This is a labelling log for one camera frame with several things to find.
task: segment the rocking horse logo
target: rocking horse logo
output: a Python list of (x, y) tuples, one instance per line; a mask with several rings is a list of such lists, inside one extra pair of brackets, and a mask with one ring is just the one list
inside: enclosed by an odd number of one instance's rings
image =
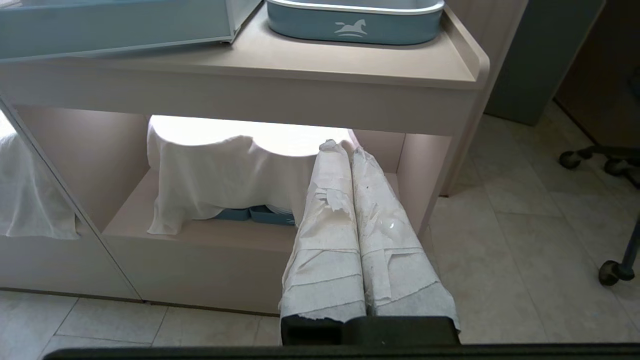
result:
[(339, 37), (357, 37), (362, 38), (362, 35), (368, 35), (363, 29), (363, 26), (367, 25), (367, 22), (364, 19), (360, 19), (356, 21), (353, 25), (347, 25), (343, 22), (336, 22), (336, 25), (341, 25), (342, 29), (336, 31), (336, 34), (339, 34)]

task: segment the white paper wrapping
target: white paper wrapping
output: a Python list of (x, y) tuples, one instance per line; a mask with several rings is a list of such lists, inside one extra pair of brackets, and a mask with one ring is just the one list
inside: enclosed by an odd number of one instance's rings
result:
[(0, 235), (79, 239), (76, 214), (0, 112)]
[(333, 140), (320, 146), (282, 289), (281, 317), (366, 316), (349, 156)]
[(357, 147), (347, 129), (153, 116), (147, 155), (160, 183), (148, 232), (177, 234), (186, 220), (259, 205), (291, 210), (299, 225), (318, 147), (328, 138)]
[(459, 329), (453, 297), (433, 270), (378, 162), (362, 148), (353, 155), (353, 187), (369, 312), (448, 316)]

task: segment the tile floor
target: tile floor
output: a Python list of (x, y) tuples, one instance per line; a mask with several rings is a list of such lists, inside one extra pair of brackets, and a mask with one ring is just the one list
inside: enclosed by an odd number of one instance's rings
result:
[[(454, 295), (464, 343), (640, 342), (640, 279), (606, 289), (640, 191), (557, 156), (590, 144), (554, 104), (540, 124), (485, 117), (454, 195), (440, 199), (427, 250)], [(278, 319), (0, 291), (0, 360), (65, 347), (276, 345)]]

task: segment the wrapped tube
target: wrapped tube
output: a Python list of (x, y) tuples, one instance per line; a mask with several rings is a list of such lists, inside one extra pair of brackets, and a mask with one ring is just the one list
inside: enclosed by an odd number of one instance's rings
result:
[(333, 140), (320, 146), (282, 290), (282, 318), (366, 315), (349, 156)]
[(353, 155), (355, 210), (367, 308), (376, 316), (447, 316), (460, 328), (442, 286), (376, 159)]

